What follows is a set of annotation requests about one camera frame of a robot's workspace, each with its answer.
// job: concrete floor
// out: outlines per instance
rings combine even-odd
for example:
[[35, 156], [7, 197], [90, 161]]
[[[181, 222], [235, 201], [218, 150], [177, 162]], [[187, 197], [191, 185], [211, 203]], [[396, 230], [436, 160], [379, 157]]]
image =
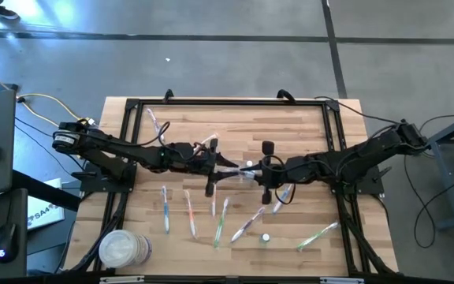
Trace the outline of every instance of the concrete floor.
[[[0, 29], [106, 34], [327, 36], [320, 0], [7, 0], [22, 19], [0, 20]], [[338, 37], [454, 39], [454, 0], [329, 0]], [[361, 99], [368, 114], [406, 118], [421, 125], [426, 119], [454, 114], [454, 44], [338, 44], [348, 98]], [[296, 97], [338, 97], [328, 43], [201, 42], [0, 39], [0, 79], [19, 84], [21, 92], [55, 95], [82, 116], [99, 118], [108, 95], [274, 97], [285, 88]], [[70, 116], [44, 99], [33, 107], [55, 121]], [[17, 116], [52, 133], [54, 127], [21, 107]], [[451, 123], [428, 125], [431, 135]], [[383, 126], [366, 121], [368, 132]], [[42, 144], [47, 137], [27, 129]], [[14, 168], [39, 180], [72, 178], [16, 132]], [[56, 155], [67, 170], [77, 170]], [[39, 159], [47, 167], [35, 166]], [[383, 166], [391, 233], [400, 271], [407, 275], [454, 280], [454, 229], [437, 233], [432, 248], [413, 240], [413, 222], [421, 205], [404, 176], [402, 158]], [[435, 162], [409, 158], [410, 175], [428, 200], [442, 189]], [[436, 219], [449, 215], [445, 198], [430, 207]], [[422, 218], [422, 242], [430, 223]], [[50, 270], [58, 252], [32, 256]]]

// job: wooden table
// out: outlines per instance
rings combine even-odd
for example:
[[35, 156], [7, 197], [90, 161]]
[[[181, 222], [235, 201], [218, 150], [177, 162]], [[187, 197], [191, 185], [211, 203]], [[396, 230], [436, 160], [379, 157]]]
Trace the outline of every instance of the wooden table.
[[[124, 97], [106, 98], [100, 128], [118, 136]], [[342, 103], [361, 110], [359, 100]], [[272, 140], [275, 155], [283, 160], [294, 155], [326, 151], [322, 112], [303, 106], [151, 106], [161, 122], [170, 121], [166, 141], [201, 141], [219, 134], [219, 151], [235, 163], [258, 161], [261, 143]], [[341, 117], [348, 146], [367, 138], [363, 118], [341, 107]], [[130, 137], [132, 122], [127, 137]], [[155, 136], [147, 112], [143, 112], [139, 141]], [[145, 235], [153, 245], [153, 254], [143, 266], [126, 267], [117, 274], [136, 275], [264, 275], [264, 276], [344, 276], [347, 275], [343, 242], [339, 229], [330, 231], [303, 252], [296, 246], [338, 219], [337, 203], [329, 186], [315, 182], [299, 185], [292, 204], [276, 214], [267, 207], [264, 216], [234, 244], [234, 233], [262, 206], [262, 189], [238, 177], [219, 182], [217, 214], [210, 214], [211, 199], [204, 196], [206, 178], [186, 174], [152, 174], [139, 167], [134, 191], [129, 195], [124, 229]], [[166, 235], [160, 189], [168, 189], [170, 234]], [[190, 233], [183, 189], [189, 189], [199, 238]], [[226, 197], [230, 205], [221, 235], [220, 248], [213, 247], [221, 207]], [[65, 267], [79, 262], [99, 235], [105, 193], [96, 193], [79, 208]], [[381, 205], [371, 196], [359, 196], [359, 208], [367, 240], [389, 267], [396, 270], [392, 241]], [[271, 237], [266, 246], [260, 234]], [[360, 269], [358, 249], [353, 241], [355, 263]]]

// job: yellow cable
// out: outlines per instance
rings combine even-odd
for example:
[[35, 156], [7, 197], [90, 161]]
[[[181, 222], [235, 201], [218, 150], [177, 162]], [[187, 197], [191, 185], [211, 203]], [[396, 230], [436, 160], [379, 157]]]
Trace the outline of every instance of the yellow cable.
[[[0, 85], [3, 86], [3, 88], [6, 89], [6, 90], [10, 90], [10, 88], [8, 88], [1, 81], [0, 81]], [[52, 99], [52, 100], [56, 101], [58, 104], [60, 104], [62, 107], [64, 107], [64, 109], [66, 111], [68, 111], [69, 114], [71, 114], [71, 116], [73, 116], [77, 121], [79, 121], [81, 119], [80, 117], [76, 116], [63, 102], [61, 102], [59, 99], [53, 97], [52, 95], [35, 94], [35, 93], [33, 93], [33, 94], [23, 94], [23, 95], [16, 95], [16, 99], [23, 98], [25, 96], [41, 96], [41, 97], [45, 97], [45, 98], [48, 98], [48, 99]], [[42, 116], [40, 114], [37, 114], [30, 106], [28, 106], [28, 104], [26, 102], [22, 102], [22, 105], [24, 105], [24, 107], [27, 108], [29, 110], [29, 112], [31, 114], [35, 115], [37, 118], [41, 118], [44, 121], [47, 121], [50, 124], [54, 125], [55, 127], [59, 127], [59, 125], [57, 123], [51, 121], [49, 118], [45, 118], [44, 116]]]

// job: clear plastic tub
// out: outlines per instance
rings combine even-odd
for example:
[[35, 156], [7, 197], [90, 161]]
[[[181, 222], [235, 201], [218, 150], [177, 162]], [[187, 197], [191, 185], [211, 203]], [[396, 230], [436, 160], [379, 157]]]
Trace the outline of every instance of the clear plastic tub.
[[150, 255], [150, 240], [127, 230], [107, 234], [99, 246], [99, 258], [105, 266], [112, 268], [142, 264]]

